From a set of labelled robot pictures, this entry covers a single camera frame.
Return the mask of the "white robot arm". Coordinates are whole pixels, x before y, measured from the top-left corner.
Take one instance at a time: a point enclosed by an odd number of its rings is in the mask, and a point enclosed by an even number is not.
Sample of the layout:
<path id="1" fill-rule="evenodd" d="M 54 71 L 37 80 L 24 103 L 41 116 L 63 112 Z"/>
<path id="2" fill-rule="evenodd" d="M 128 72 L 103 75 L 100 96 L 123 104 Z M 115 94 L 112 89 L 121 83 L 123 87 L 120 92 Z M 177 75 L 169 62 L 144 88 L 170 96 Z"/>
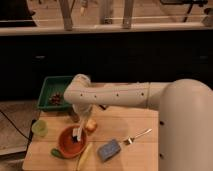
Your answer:
<path id="1" fill-rule="evenodd" d="M 158 171 L 213 171 L 213 89 L 198 80 L 96 87 L 77 74 L 64 99 L 78 114 L 94 104 L 156 110 Z"/>

